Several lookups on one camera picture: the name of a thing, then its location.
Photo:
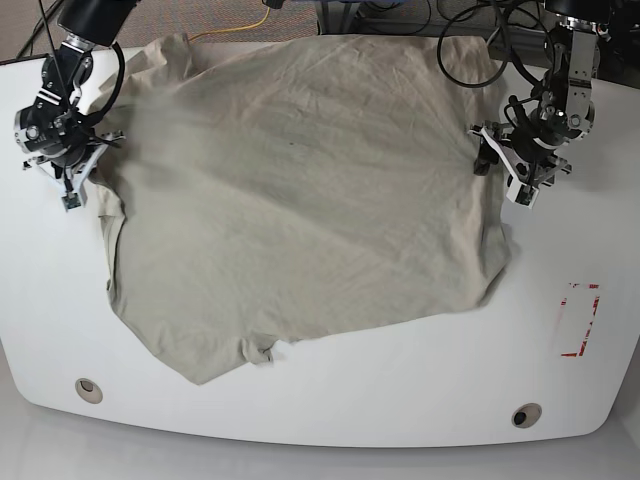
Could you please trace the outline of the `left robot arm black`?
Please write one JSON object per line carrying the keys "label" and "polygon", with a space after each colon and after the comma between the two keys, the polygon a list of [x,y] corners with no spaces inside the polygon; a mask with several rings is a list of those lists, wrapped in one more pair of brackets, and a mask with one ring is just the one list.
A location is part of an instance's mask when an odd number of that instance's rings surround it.
{"label": "left robot arm black", "polygon": [[512,95],[504,107],[506,121],[474,126],[480,138],[474,174],[486,176],[501,164],[510,185],[534,193],[552,186],[559,172],[571,164],[556,151],[590,133],[595,120],[592,78],[599,59],[598,26],[610,16],[608,1],[545,1],[544,8],[559,16],[545,32],[544,50],[551,67],[541,79],[532,78],[527,99]]}

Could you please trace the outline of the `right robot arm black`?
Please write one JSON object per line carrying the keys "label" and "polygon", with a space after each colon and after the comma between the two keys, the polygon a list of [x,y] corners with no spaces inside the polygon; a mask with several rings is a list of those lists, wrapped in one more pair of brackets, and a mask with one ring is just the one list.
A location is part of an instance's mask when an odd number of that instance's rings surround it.
{"label": "right robot arm black", "polygon": [[[66,210],[86,204],[84,182],[106,150],[117,148],[124,139],[120,131],[100,135],[95,127],[121,91],[125,59],[116,37],[137,5],[136,1],[69,2],[59,20],[67,36],[45,57],[41,88],[33,104],[16,113],[14,139],[31,156],[23,167],[36,168],[47,176]],[[83,114],[79,110],[82,86],[93,72],[92,52],[97,46],[113,50],[118,71],[106,103]]]}

